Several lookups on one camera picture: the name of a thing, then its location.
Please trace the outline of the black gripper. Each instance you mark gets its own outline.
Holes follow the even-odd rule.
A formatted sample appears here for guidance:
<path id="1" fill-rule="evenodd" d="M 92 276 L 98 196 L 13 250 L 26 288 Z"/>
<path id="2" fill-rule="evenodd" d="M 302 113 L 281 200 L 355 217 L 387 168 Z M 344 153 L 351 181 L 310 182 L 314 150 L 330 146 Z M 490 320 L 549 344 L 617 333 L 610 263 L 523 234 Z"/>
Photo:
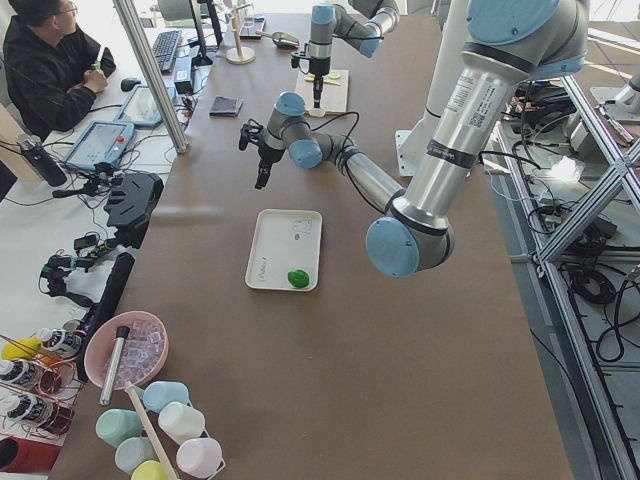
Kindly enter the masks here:
<path id="1" fill-rule="evenodd" d="M 267 184 L 270 177 L 272 164 L 279 162 L 285 153 L 284 149 L 273 148 L 267 144 L 261 144 L 258 147 L 260 164 L 258 166 L 258 175 L 255 183 L 256 189 L 262 189 Z"/>
<path id="2" fill-rule="evenodd" d="M 323 78 L 330 73 L 330 58 L 309 58 L 309 73 L 313 75 L 313 108 L 321 107 Z"/>

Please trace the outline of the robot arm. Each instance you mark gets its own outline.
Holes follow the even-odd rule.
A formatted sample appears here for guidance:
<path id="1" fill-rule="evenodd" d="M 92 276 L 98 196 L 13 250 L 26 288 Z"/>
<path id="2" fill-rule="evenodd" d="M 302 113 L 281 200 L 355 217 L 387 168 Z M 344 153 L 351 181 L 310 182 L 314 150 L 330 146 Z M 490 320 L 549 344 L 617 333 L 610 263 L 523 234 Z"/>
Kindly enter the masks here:
<path id="1" fill-rule="evenodd" d="M 301 168 L 330 162 L 381 216 L 369 227 L 371 263 L 391 277 L 442 264 L 454 248 L 447 213 L 517 86 L 579 71 L 586 54 L 585 1 L 472 1 L 464 11 L 462 69 L 410 184 L 400 186 L 347 135 L 305 120 L 303 98 L 281 94 L 265 125 L 246 123 L 241 147 L 256 145 L 263 188 L 283 156 Z"/>
<path id="2" fill-rule="evenodd" d="M 308 61 L 313 76 L 313 113 L 322 111 L 324 79 L 330 73 L 332 45 L 341 39 L 361 55 L 371 58 L 387 33 L 398 25 L 400 13 L 395 1 L 349 1 L 349 5 L 367 20 L 362 23 L 339 4 L 312 7 L 309 40 L 299 54 Z"/>

